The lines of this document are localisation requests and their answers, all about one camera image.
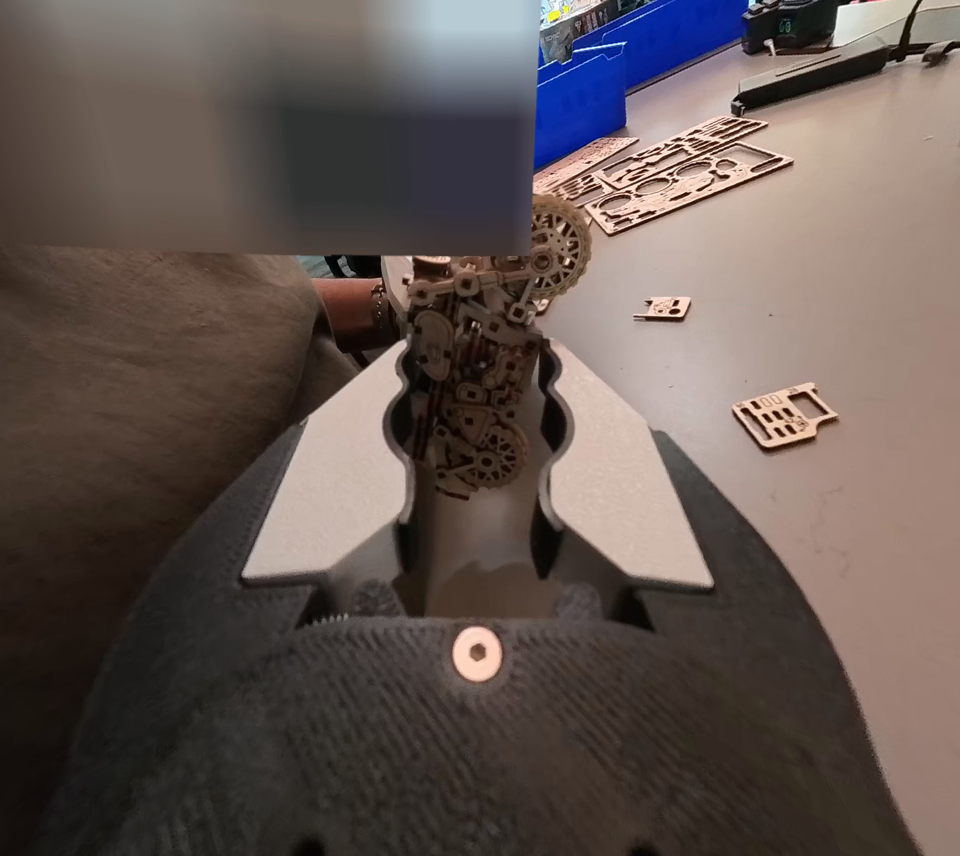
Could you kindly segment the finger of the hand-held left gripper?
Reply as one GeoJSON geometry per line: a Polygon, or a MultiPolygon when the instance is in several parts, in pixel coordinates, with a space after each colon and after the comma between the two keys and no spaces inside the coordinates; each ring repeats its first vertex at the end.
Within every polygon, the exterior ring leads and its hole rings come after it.
{"type": "Polygon", "coordinates": [[[398,317],[406,317],[410,307],[408,293],[413,279],[411,256],[382,256],[381,280],[390,305],[398,317]]]}
{"type": "Polygon", "coordinates": [[[426,484],[415,503],[417,576],[427,617],[542,617],[545,583],[531,551],[534,477],[463,501],[426,484]]]}

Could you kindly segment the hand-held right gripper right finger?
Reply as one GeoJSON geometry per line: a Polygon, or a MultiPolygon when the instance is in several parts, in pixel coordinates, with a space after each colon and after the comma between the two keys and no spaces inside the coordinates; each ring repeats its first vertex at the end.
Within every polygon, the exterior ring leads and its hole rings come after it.
{"type": "Polygon", "coordinates": [[[599,593],[711,592],[714,577],[646,420],[557,339],[538,365],[536,574],[599,593]]]}

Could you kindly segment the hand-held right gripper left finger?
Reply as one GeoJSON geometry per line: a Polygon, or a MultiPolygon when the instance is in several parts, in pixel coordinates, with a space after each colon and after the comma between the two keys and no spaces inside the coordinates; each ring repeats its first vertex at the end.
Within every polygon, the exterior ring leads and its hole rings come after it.
{"type": "Polygon", "coordinates": [[[390,416],[407,390],[407,348],[391,346],[306,418],[242,570],[245,583],[353,593],[403,573],[415,470],[390,416]]]}

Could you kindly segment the wooden motorcycle model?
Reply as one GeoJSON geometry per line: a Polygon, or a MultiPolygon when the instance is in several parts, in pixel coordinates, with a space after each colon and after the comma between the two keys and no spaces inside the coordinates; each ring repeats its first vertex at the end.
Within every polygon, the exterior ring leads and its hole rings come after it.
{"type": "Polygon", "coordinates": [[[403,444],[440,493],[468,500],[513,482],[529,456],[519,423],[541,354],[536,317],[573,288],[592,255],[588,218],[534,195],[527,255],[414,255],[410,307],[397,316],[412,367],[403,444]]]}

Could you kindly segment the person's left forearm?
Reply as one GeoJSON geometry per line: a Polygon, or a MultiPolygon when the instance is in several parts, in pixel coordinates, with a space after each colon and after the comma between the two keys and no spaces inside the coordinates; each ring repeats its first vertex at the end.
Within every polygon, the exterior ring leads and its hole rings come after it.
{"type": "Polygon", "coordinates": [[[386,349],[400,338],[380,277],[314,278],[336,346],[346,354],[386,349]]]}

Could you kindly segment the grey desk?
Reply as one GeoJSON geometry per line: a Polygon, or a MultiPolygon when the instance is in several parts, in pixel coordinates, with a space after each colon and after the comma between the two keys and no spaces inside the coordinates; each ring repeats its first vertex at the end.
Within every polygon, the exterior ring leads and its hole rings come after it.
{"type": "Polygon", "coordinates": [[[616,237],[546,313],[785,564],[832,638],[925,854],[958,854],[958,52],[760,112],[794,159],[616,237]],[[688,297],[681,322],[634,321],[688,297]],[[839,415],[763,451],[738,402],[839,415]]]}

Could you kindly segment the wooden keypad-shaped puzzle piece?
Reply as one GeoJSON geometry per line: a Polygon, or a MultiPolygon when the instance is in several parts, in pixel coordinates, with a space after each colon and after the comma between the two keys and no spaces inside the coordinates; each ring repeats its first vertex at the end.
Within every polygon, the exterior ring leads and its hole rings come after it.
{"type": "Polygon", "coordinates": [[[799,382],[735,403],[731,412],[752,441],[773,452],[816,440],[823,424],[839,420],[815,382],[799,382]]]}

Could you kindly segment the wooden sheet with gears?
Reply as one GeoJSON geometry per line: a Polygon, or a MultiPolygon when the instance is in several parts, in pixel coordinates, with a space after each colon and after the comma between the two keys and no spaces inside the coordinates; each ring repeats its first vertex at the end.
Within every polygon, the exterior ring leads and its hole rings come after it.
{"type": "Polygon", "coordinates": [[[562,166],[549,166],[534,176],[533,194],[535,196],[557,195],[559,188],[570,180],[577,180],[598,166],[598,162],[589,159],[564,161],[562,166]]]}

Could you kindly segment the person's brown clothing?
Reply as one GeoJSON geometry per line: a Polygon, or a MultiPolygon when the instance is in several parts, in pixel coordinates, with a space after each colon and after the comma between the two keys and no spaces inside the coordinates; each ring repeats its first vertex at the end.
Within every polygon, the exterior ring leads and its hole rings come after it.
{"type": "Polygon", "coordinates": [[[296,257],[2,246],[2,854],[172,543],[353,364],[296,257]]]}

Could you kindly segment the small wooden puzzle sheet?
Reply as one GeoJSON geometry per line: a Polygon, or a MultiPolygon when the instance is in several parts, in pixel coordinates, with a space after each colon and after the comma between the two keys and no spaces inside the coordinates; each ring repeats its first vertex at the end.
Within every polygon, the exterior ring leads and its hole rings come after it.
{"type": "Polygon", "coordinates": [[[590,142],[558,161],[558,172],[569,168],[592,166],[629,149],[639,142],[636,137],[606,137],[590,142]]]}

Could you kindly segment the large blue plastic bin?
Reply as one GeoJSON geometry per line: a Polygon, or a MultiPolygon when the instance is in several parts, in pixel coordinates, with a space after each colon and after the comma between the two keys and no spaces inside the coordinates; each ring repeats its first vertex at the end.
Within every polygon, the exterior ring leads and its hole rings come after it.
{"type": "Polygon", "coordinates": [[[573,51],[536,74],[534,168],[582,149],[626,125],[625,43],[573,51]]]}

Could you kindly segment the wooden sheet with round holes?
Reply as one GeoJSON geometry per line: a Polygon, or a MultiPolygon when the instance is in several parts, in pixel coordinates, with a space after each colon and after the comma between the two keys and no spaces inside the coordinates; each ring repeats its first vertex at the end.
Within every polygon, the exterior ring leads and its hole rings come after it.
{"type": "Polygon", "coordinates": [[[792,157],[734,142],[668,166],[624,189],[607,190],[583,211],[606,235],[677,212],[750,181],[784,170],[792,157]]]}

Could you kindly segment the wooden sheet with narrow cutouts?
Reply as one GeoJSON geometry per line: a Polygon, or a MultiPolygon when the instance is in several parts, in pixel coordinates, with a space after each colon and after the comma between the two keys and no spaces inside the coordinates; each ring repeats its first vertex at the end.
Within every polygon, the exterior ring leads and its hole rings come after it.
{"type": "Polygon", "coordinates": [[[639,166],[653,173],[673,163],[719,150],[766,126],[766,121],[755,118],[732,115],[709,118],[672,137],[615,159],[603,166],[602,172],[605,175],[616,174],[639,166]]]}

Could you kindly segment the black battery charger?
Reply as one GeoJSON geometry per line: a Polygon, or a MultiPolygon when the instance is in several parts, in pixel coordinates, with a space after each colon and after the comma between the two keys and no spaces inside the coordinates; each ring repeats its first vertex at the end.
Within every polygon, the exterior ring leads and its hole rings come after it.
{"type": "Polygon", "coordinates": [[[748,56],[823,49],[831,46],[839,0],[761,0],[742,16],[741,48],[748,56]]]}

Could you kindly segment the white flat device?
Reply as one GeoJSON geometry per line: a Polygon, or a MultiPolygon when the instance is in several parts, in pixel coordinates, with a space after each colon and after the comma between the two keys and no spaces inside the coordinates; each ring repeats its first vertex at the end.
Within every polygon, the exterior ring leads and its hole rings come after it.
{"type": "MultiPolygon", "coordinates": [[[[840,6],[832,46],[878,36],[891,47],[901,39],[906,19],[917,0],[876,0],[840,6]]],[[[912,24],[910,43],[930,46],[959,40],[959,0],[921,0],[912,24]]]]}

